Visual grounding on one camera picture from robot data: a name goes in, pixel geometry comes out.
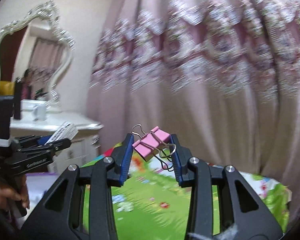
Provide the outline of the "person's left hand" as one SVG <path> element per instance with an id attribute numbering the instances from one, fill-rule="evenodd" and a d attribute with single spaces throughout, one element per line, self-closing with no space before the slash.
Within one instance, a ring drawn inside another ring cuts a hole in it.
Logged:
<path id="1" fill-rule="evenodd" d="M 12 221 L 9 200 L 21 201 L 23 208 L 30 208 L 29 193 L 26 184 L 26 175 L 21 177 L 21 187 L 18 193 L 10 185 L 0 181 L 0 210 L 7 220 Z"/>

